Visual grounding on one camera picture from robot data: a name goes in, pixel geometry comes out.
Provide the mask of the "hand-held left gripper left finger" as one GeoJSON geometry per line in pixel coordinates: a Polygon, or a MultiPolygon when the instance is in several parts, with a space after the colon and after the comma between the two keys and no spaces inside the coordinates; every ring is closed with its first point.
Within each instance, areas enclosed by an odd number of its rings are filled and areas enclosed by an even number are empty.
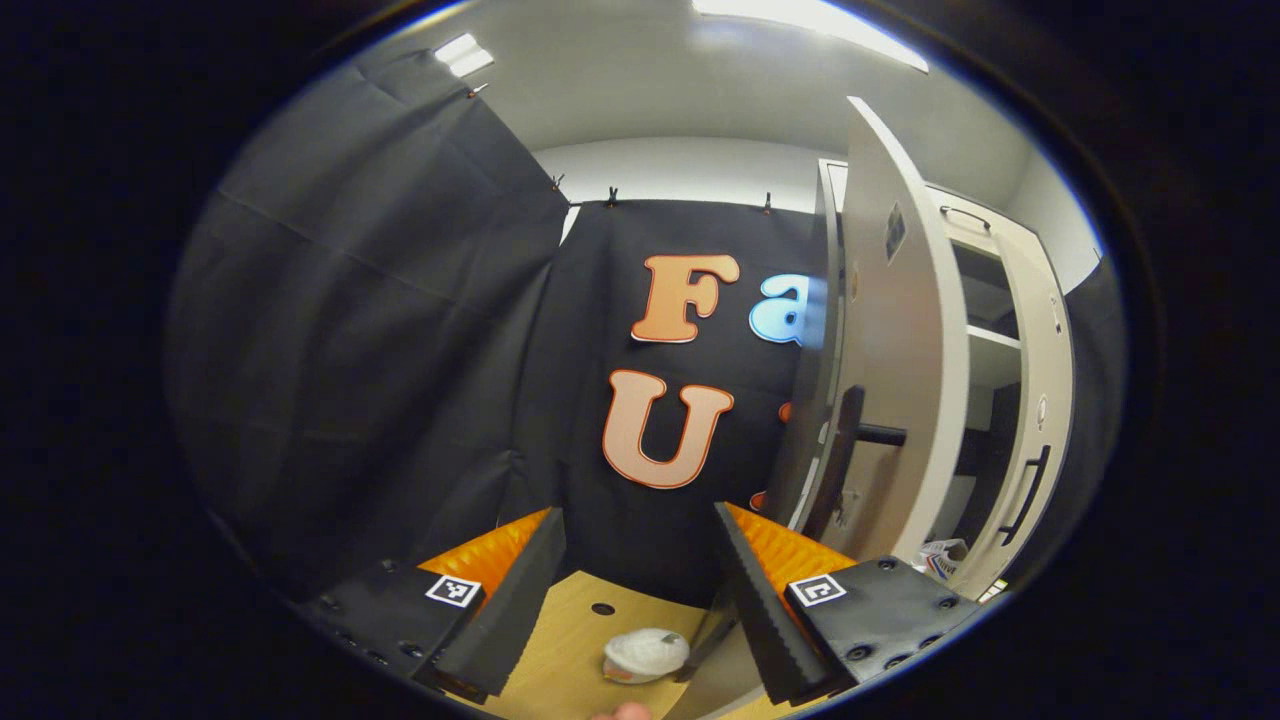
{"type": "Polygon", "coordinates": [[[378,671],[476,705],[524,656],[566,551],[561,509],[543,509],[421,561],[383,560],[296,612],[378,671]]]}

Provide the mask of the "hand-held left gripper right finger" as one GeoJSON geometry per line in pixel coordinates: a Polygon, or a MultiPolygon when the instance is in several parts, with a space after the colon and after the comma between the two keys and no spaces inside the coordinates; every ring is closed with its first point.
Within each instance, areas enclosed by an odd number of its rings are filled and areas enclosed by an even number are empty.
{"type": "Polygon", "coordinates": [[[765,693],[801,706],[873,683],[965,632],[982,606],[895,556],[851,559],[714,505],[724,588],[765,693]]]}

